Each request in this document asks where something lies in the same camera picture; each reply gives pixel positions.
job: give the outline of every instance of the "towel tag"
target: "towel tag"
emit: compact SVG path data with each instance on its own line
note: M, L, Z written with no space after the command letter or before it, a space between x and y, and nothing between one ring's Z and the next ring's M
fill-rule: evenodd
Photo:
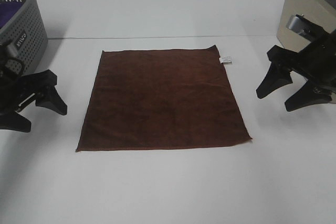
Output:
M220 57L219 61L220 61L220 64L222 64L222 63L231 63L232 59L229 56L228 57Z

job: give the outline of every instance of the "beige box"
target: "beige box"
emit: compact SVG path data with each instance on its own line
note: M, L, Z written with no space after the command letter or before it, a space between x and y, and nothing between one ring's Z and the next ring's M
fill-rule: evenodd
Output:
M286 27L296 14L304 15L329 33L336 29L336 0L285 0L277 37L286 49L298 52L310 43Z

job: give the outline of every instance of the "plastic basket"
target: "plastic basket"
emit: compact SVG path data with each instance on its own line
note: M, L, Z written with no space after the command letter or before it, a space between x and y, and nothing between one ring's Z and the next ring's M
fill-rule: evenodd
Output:
M25 64L24 74L35 71L47 44L47 34L36 0L0 0L1 3L21 2L23 5L0 29L0 44L11 41L16 47L17 58ZM21 66L8 63L10 70L19 72Z

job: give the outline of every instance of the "white table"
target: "white table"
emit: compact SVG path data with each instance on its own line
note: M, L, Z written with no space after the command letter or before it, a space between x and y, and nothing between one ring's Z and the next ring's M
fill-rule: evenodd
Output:
M58 75L67 116L32 105L22 113L31 133L0 131L1 224L336 222L336 105L286 112L304 84L296 74L255 94L283 0L38 2L49 37L100 39L49 41L38 71ZM121 37L142 38L109 39ZM102 50L213 44L233 59L226 71L252 143L75 153Z

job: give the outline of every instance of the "brown towel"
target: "brown towel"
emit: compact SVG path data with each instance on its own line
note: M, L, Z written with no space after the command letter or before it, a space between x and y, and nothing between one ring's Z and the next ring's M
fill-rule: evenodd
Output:
M251 138L216 46L103 52L78 151L232 146Z

